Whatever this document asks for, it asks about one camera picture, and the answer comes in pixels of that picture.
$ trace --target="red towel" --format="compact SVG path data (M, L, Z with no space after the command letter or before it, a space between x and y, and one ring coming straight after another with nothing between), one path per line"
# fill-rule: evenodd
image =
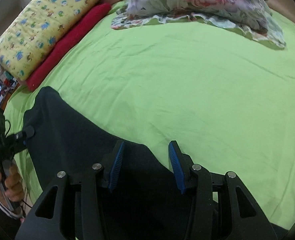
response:
M108 3L94 6L67 34L65 34L61 40L56 43L54 49L48 55L46 60L44 60L26 80L26 84L30 91L34 91L39 85L41 85L46 76L60 62L64 55L83 39L93 26L107 15L110 9L111 5Z

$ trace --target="bed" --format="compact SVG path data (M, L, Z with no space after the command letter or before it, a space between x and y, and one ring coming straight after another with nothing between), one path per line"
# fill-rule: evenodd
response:
M31 93L4 115L10 133L45 86L107 132L149 147L169 168L168 143L209 171L235 171L270 222L295 222L295 24L277 12L287 48L273 50L198 22L111 29L115 4ZM15 156L32 202L42 192L27 151Z

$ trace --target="black fabric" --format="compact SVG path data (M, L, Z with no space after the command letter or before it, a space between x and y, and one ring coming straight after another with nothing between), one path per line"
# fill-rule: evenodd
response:
M43 189L59 171L78 173L100 162L119 139L72 109L50 87L42 88L25 112L28 125L35 135L27 147ZM146 146L126 141L117 188L100 194L111 240L183 239L192 199L180 194L173 173ZM75 204L76 236L82 239L78 195Z
M0 226L11 239L14 239L21 226L21 221L10 218L0 209Z

